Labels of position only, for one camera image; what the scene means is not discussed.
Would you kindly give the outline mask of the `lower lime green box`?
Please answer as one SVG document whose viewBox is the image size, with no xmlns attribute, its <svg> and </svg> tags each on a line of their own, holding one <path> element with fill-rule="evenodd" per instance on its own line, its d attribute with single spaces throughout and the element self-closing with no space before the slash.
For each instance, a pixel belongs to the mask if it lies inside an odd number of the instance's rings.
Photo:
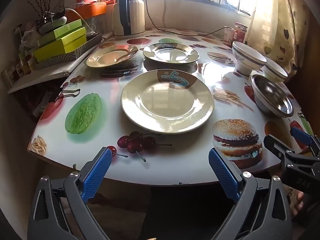
<svg viewBox="0 0 320 240">
<path fill-rule="evenodd" d="M 86 42 L 86 28 L 82 27 L 35 50 L 33 55 L 37 62 L 42 62 L 52 57 L 70 53 Z"/>
</svg>

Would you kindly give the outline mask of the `red-lidded sauce jar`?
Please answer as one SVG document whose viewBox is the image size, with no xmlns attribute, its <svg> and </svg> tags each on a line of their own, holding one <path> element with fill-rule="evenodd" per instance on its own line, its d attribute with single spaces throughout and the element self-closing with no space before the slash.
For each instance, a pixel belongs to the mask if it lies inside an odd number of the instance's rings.
<svg viewBox="0 0 320 240">
<path fill-rule="evenodd" d="M 235 23 L 233 41 L 243 43 L 247 32 L 247 26 L 239 22 Z"/>
</svg>

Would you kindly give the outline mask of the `large white blue-striped bowl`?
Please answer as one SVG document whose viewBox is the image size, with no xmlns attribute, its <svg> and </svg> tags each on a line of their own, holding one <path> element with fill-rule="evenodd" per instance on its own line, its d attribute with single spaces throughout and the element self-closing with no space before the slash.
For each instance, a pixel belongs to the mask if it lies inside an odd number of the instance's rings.
<svg viewBox="0 0 320 240">
<path fill-rule="evenodd" d="M 259 70 L 267 63 L 266 58 L 252 47 L 234 41 L 232 53 L 235 58 L 235 69 L 245 76 L 250 76 L 252 71 Z"/>
</svg>

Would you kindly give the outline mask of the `white side shelf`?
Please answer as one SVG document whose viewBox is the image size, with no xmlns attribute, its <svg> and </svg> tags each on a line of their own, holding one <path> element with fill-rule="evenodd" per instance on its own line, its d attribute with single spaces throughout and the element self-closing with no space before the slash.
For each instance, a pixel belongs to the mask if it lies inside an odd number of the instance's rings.
<svg viewBox="0 0 320 240">
<path fill-rule="evenodd" d="M 107 33 L 105 35 L 103 35 L 103 39 L 106 38 L 110 38 L 112 36 L 111 33 Z M 69 62 L 64 62 L 61 64 L 56 64 L 50 67 L 46 67 L 43 68 L 41 70 L 35 70 L 35 72 L 27 75 L 27 76 L 23 76 L 22 78 L 20 78 L 18 81 L 15 82 L 15 84 L 8 90 L 8 94 L 11 94 L 13 92 L 16 92 L 18 90 L 39 84 L 39 83 L 43 83 L 43 82 L 47 82 L 50 80 L 55 80 L 55 79 L 59 79 L 62 77 L 68 77 L 73 70 L 75 70 L 75 68 L 82 62 L 84 61 L 84 59 L 86 57 L 88 57 L 88 55 L 95 50 L 95 48 L 97 48 L 99 45 L 101 45 L 103 43 L 103 39 L 97 43 L 95 46 L 93 46 L 92 48 L 90 48 L 88 51 L 86 51 L 83 55 L 81 55 L 78 59 L 76 59 L 75 61 L 69 61 Z"/>
</svg>

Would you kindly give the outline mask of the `cream electric kettle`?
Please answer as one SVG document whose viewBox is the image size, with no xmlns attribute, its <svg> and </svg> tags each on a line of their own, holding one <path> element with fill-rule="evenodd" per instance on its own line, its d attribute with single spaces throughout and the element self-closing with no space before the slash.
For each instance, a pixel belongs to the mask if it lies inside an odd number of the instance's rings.
<svg viewBox="0 0 320 240">
<path fill-rule="evenodd" d="M 112 30 L 116 38 L 140 37 L 145 33 L 143 0 L 114 0 Z"/>
</svg>

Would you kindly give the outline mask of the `chevron patterned tray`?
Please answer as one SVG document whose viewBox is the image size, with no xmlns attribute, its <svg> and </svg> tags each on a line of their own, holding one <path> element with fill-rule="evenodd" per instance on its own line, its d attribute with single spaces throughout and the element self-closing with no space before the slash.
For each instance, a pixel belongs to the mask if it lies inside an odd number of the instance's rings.
<svg viewBox="0 0 320 240">
<path fill-rule="evenodd" d="M 89 51 L 90 49 L 95 47 L 97 44 L 99 44 L 102 41 L 102 39 L 103 39 L 103 35 L 98 34 L 95 37 L 93 37 L 92 39 L 90 39 L 89 41 L 87 41 L 86 43 L 84 43 L 83 45 L 76 48 L 76 50 L 74 50 L 70 53 L 59 55 L 56 57 L 52 57 L 46 61 L 43 61 L 43 62 L 36 64 L 35 69 L 41 70 L 41 69 L 44 69 L 44 68 L 47 68 L 50 66 L 54 66 L 57 64 L 75 61 L 78 58 L 80 58 L 82 55 L 84 55 L 87 51 Z"/>
</svg>

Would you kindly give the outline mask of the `cream plate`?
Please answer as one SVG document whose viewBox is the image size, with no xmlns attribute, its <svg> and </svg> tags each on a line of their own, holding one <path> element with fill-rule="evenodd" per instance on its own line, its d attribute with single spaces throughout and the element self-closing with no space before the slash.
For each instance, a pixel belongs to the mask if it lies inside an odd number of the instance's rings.
<svg viewBox="0 0 320 240">
<path fill-rule="evenodd" d="M 100 48 L 89 56 L 86 64 L 91 68 L 111 67 L 133 58 L 138 52 L 138 48 L 133 45 L 117 45 Z"/>
<path fill-rule="evenodd" d="M 200 58 L 199 53 L 190 46 L 172 42 L 151 44 L 143 49 L 143 55 L 150 60 L 169 64 L 188 64 Z"/>
<path fill-rule="evenodd" d="M 193 131 L 214 110 L 210 89 L 197 77 L 174 69 L 140 74 L 126 84 L 121 107 L 136 125 L 160 134 Z"/>
</svg>

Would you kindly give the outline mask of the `stainless steel bowl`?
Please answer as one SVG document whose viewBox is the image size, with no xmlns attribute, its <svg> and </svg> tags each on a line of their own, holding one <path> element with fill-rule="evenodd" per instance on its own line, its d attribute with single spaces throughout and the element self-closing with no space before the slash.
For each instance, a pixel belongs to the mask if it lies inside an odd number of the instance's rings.
<svg viewBox="0 0 320 240">
<path fill-rule="evenodd" d="M 266 115 L 278 118 L 290 118 L 294 109 L 287 94 L 274 82 L 266 77 L 254 74 L 251 86 L 256 105 Z"/>
</svg>

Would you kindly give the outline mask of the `white small container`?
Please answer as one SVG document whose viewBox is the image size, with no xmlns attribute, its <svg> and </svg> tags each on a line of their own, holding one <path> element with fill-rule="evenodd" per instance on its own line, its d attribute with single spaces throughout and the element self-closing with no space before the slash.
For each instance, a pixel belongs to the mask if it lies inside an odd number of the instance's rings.
<svg viewBox="0 0 320 240">
<path fill-rule="evenodd" d="M 234 32 L 235 30 L 230 27 L 225 27 L 225 32 L 224 32 L 224 41 L 232 43 L 234 40 Z"/>
</svg>

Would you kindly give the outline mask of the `upper green box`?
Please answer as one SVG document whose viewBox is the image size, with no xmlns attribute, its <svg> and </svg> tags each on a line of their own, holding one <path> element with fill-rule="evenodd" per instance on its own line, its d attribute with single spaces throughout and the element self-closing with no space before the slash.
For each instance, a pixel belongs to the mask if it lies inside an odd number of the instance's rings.
<svg viewBox="0 0 320 240">
<path fill-rule="evenodd" d="M 50 42 L 53 42 L 57 40 L 58 38 L 61 38 L 79 28 L 82 27 L 82 21 L 80 19 L 70 22 L 68 24 L 65 24 L 55 30 L 52 30 L 51 32 L 45 34 L 41 38 L 37 40 L 37 45 L 39 47 L 44 46 L 46 44 L 49 44 Z"/>
</svg>

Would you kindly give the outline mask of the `fruit printed tablecloth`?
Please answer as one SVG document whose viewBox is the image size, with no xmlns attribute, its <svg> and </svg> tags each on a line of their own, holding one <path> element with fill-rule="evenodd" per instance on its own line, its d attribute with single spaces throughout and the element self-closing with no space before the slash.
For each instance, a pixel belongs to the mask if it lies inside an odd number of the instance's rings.
<svg viewBox="0 0 320 240">
<path fill-rule="evenodd" d="M 124 54 L 131 46 L 136 55 L 122 64 L 83 62 L 72 72 L 36 125 L 30 152 L 81 169 L 108 146 L 117 153 L 107 178 L 178 185 L 216 180 L 208 164 L 213 147 L 251 172 L 279 162 L 263 146 L 268 134 L 304 150 L 290 129 L 312 129 L 287 87 L 280 85 L 293 115 L 264 114 L 249 77 L 235 69 L 232 50 L 220 39 L 148 31 L 141 38 L 111 38 L 94 55 Z"/>
</svg>

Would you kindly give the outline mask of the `small white blue-striped bowl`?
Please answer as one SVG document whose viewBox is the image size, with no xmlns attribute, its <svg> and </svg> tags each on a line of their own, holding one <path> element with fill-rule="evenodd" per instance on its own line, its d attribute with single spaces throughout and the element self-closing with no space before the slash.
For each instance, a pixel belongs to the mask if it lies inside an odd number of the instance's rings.
<svg viewBox="0 0 320 240">
<path fill-rule="evenodd" d="M 279 83 L 284 82 L 288 78 L 287 72 L 272 59 L 266 57 L 266 64 L 263 66 L 263 74 L 269 80 Z"/>
</svg>

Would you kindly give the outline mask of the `heart patterned curtain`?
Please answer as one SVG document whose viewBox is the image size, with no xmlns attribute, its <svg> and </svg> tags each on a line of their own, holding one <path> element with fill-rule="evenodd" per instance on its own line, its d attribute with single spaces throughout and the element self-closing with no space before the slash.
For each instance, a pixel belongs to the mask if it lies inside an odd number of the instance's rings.
<svg viewBox="0 0 320 240">
<path fill-rule="evenodd" d="M 302 67 L 310 22 L 304 0 L 253 0 L 245 44 L 279 64 L 292 78 Z"/>
</svg>

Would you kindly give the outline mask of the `grey oval device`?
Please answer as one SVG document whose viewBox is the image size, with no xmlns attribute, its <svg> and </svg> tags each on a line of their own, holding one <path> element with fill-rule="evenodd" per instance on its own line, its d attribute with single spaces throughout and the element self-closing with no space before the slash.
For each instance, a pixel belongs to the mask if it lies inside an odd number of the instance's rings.
<svg viewBox="0 0 320 240">
<path fill-rule="evenodd" d="M 49 21 L 48 23 L 44 24 L 43 26 L 41 26 L 39 28 L 39 33 L 41 35 L 44 35 L 48 32 L 51 32 L 52 30 L 55 30 L 55 29 L 65 25 L 66 22 L 67 22 L 66 16 L 63 16 L 63 17 L 58 18 L 56 20 Z"/>
</svg>

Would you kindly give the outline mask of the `orange box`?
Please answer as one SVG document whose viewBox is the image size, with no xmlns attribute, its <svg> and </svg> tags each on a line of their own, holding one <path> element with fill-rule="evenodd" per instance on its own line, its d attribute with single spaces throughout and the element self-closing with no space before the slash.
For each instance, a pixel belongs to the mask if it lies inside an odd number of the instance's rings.
<svg viewBox="0 0 320 240">
<path fill-rule="evenodd" d="M 106 2 L 94 2 L 91 4 L 84 4 L 72 10 L 66 10 L 65 16 L 67 17 L 67 23 L 69 23 L 80 19 L 80 16 L 87 20 L 105 14 L 106 11 Z"/>
</svg>

